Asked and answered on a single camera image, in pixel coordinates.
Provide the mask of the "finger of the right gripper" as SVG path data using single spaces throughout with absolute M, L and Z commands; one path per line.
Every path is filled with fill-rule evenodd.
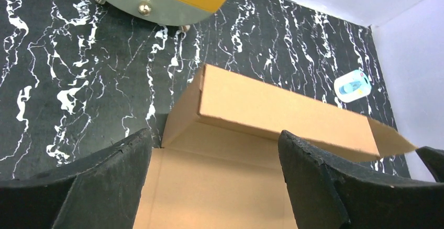
M 415 150 L 433 178 L 443 183 L 443 150 L 424 146 Z

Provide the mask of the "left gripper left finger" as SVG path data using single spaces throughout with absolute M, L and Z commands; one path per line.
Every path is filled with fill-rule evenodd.
M 1 228 L 132 228 L 148 171 L 150 133 L 28 179 L 1 182 Z

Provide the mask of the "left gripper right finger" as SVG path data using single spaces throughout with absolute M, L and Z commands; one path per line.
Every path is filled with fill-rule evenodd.
M 443 183 L 374 171 L 286 130 L 278 151 L 298 228 L 443 228 Z

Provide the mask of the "brown cardboard box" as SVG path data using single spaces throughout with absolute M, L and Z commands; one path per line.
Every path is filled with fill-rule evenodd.
M 134 228 L 301 228 L 279 160 L 283 130 L 354 162 L 415 150 L 365 115 L 206 64 L 152 151 Z

